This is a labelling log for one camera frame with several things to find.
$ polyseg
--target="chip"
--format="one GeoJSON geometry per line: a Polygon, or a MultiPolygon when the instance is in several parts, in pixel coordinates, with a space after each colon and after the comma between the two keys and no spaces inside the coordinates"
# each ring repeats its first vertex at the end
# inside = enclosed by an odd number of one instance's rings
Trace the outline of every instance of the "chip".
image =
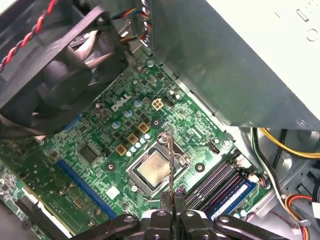
{"type": "Polygon", "coordinates": [[[8,185],[5,184],[2,186],[2,189],[3,189],[3,191],[7,191],[9,189],[9,187],[8,187],[8,185]]]}
{"type": "Polygon", "coordinates": [[[131,144],[135,144],[136,142],[138,142],[138,138],[136,135],[134,135],[133,133],[131,133],[127,138],[126,138],[131,144]]]}
{"type": "Polygon", "coordinates": [[[54,151],[53,153],[51,153],[50,157],[51,158],[56,158],[58,156],[58,153],[56,151],[54,151]]]}
{"type": "Polygon", "coordinates": [[[155,151],[137,170],[152,186],[156,187],[169,174],[170,167],[169,162],[155,151]]]}
{"type": "Polygon", "coordinates": [[[85,125],[82,125],[80,128],[79,128],[80,132],[84,132],[85,130],[87,130],[87,127],[85,125]]]}
{"type": "Polygon", "coordinates": [[[120,155],[123,156],[126,152],[127,149],[125,146],[123,146],[122,144],[120,144],[119,146],[116,147],[115,151],[120,155]]]}
{"type": "Polygon", "coordinates": [[[88,143],[79,150],[79,154],[89,164],[92,164],[99,156],[88,143]]]}
{"type": "Polygon", "coordinates": [[[150,102],[150,100],[149,100],[149,98],[144,97],[144,98],[142,99],[142,102],[143,102],[144,104],[148,104],[148,103],[150,102]]]}
{"type": "Polygon", "coordinates": [[[140,129],[140,131],[142,132],[142,133],[146,133],[146,132],[148,132],[148,130],[150,129],[150,127],[145,123],[145,122],[142,122],[142,123],[140,123],[140,125],[138,126],[138,128],[140,129]]]}

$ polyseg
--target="mounting screw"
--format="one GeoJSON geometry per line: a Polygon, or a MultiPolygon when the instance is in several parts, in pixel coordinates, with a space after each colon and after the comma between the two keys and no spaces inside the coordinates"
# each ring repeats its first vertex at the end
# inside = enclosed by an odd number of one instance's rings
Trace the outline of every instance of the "mounting screw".
{"type": "Polygon", "coordinates": [[[124,221],[126,222],[126,223],[130,223],[130,222],[132,222],[134,220],[134,218],[132,217],[132,216],[126,216],[125,218],[124,218],[124,221]]]}
{"type": "Polygon", "coordinates": [[[185,214],[186,214],[188,217],[192,217],[192,216],[195,215],[195,213],[194,213],[193,211],[187,211],[185,214]]]}
{"type": "Polygon", "coordinates": [[[164,211],[159,211],[159,212],[157,213],[157,215],[160,216],[160,217],[163,217],[163,216],[166,215],[166,212],[164,212],[164,211]]]}
{"type": "Polygon", "coordinates": [[[225,217],[225,216],[220,217],[220,221],[223,222],[223,223],[228,223],[228,222],[230,222],[229,218],[227,218],[227,217],[225,217]]]}

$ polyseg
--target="integrated circuit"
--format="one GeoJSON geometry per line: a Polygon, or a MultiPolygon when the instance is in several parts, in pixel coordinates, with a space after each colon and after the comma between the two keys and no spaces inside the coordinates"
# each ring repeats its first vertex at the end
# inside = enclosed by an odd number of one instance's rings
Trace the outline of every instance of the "integrated circuit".
{"type": "Polygon", "coordinates": [[[169,162],[155,151],[137,170],[152,186],[156,187],[169,174],[170,168],[169,162]]]}
{"type": "Polygon", "coordinates": [[[89,164],[92,164],[98,157],[99,155],[97,152],[93,149],[91,145],[88,143],[85,144],[80,150],[79,150],[79,155],[86,160],[89,164]]]}

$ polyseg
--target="wire harness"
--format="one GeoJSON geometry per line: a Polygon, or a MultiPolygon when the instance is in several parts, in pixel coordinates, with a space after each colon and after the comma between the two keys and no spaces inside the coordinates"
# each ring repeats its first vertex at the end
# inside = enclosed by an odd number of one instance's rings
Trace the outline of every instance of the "wire harness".
{"type": "Polygon", "coordinates": [[[58,0],[51,0],[47,9],[43,12],[43,14],[41,14],[36,22],[36,24],[33,26],[32,30],[25,35],[25,37],[23,38],[23,40],[19,41],[13,48],[11,48],[11,50],[9,51],[8,55],[5,56],[1,63],[0,63],[0,73],[3,72],[3,70],[5,69],[5,66],[11,62],[12,58],[14,55],[17,54],[17,52],[19,51],[19,49],[23,48],[24,46],[26,46],[27,42],[29,42],[37,33],[40,32],[46,17],[52,13],[55,4],[57,3],[58,0]]]}

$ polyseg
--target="blue pcie slot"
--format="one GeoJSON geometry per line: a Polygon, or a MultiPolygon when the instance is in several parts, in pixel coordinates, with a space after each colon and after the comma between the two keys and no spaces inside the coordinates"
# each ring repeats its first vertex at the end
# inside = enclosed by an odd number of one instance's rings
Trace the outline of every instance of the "blue pcie slot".
{"type": "Polygon", "coordinates": [[[79,185],[79,187],[104,211],[110,219],[116,217],[116,213],[103,201],[85,181],[66,163],[65,160],[60,159],[56,164],[64,170],[64,172],[72,178],[72,180],[79,185]]]}
{"type": "Polygon", "coordinates": [[[236,186],[232,192],[218,204],[211,215],[214,219],[220,214],[230,214],[255,188],[256,184],[249,180],[243,180],[242,184],[236,186]]]}

